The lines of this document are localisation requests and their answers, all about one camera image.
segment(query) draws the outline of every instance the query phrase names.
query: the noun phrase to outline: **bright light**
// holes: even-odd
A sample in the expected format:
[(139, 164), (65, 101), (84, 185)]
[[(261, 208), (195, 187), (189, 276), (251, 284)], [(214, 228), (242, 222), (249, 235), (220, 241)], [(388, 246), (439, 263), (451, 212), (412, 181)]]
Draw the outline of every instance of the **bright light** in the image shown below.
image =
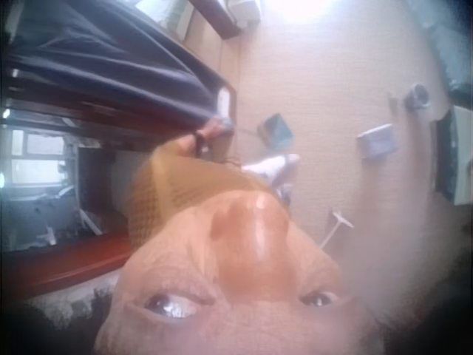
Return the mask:
[(324, 15), (335, 0), (268, 0), (265, 5), (287, 23), (309, 24)]

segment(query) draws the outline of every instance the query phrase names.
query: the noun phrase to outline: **floor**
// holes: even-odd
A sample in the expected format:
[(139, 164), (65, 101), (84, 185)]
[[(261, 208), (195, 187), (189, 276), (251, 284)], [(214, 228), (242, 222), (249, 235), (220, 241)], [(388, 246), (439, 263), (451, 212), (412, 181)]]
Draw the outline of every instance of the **floor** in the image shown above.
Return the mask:
[[(429, 122), (443, 117), (448, 98), (405, 4), (263, 0), (258, 26), (207, 43), (201, 57), (238, 89), (238, 127), (255, 131), (280, 112), (295, 134), (291, 152), (302, 156), (296, 222), (320, 241), (334, 223), (330, 210), (341, 210), (355, 228), (341, 230), (329, 252), (374, 312), (410, 321), (470, 242), (460, 233), (468, 208), (432, 192)], [(401, 100), (415, 82), (429, 89), (431, 107), (418, 117), (401, 104), (391, 109), (389, 97)], [(398, 151), (364, 162), (356, 135), (386, 123), (394, 125)], [(243, 161), (268, 154), (243, 132), (236, 145)]]

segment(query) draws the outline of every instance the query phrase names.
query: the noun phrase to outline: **eye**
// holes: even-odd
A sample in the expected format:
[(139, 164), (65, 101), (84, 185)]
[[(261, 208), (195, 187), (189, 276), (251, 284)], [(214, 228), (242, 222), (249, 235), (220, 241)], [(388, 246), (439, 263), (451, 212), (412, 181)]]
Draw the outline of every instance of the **eye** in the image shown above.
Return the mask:
[(305, 305), (313, 307), (324, 307), (334, 303), (338, 297), (332, 292), (312, 292), (301, 298), (301, 302)]
[(183, 319), (196, 314), (200, 306), (175, 294), (158, 294), (146, 303), (145, 308), (164, 317)]

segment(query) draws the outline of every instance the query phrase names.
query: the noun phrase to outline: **nose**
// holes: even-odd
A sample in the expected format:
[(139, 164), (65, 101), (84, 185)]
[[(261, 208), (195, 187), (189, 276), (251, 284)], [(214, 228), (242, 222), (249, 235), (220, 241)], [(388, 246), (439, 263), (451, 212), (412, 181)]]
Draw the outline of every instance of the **nose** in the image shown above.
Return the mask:
[(218, 283), (229, 300), (286, 300), (296, 292), (289, 217), (265, 192), (243, 192), (213, 219)]

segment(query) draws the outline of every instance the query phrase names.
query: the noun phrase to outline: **small container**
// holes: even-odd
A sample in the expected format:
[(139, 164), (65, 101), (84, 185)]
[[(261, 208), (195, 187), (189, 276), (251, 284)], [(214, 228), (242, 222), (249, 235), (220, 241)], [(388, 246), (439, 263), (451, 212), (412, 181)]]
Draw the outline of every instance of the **small container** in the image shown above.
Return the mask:
[(279, 113), (269, 117), (258, 126), (258, 135), (272, 150), (283, 150), (293, 141), (293, 133)]
[(404, 104), (409, 111), (428, 107), (430, 105), (430, 97), (427, 88), (422, 84), (412, 85), (409, 94), (404, 99)]

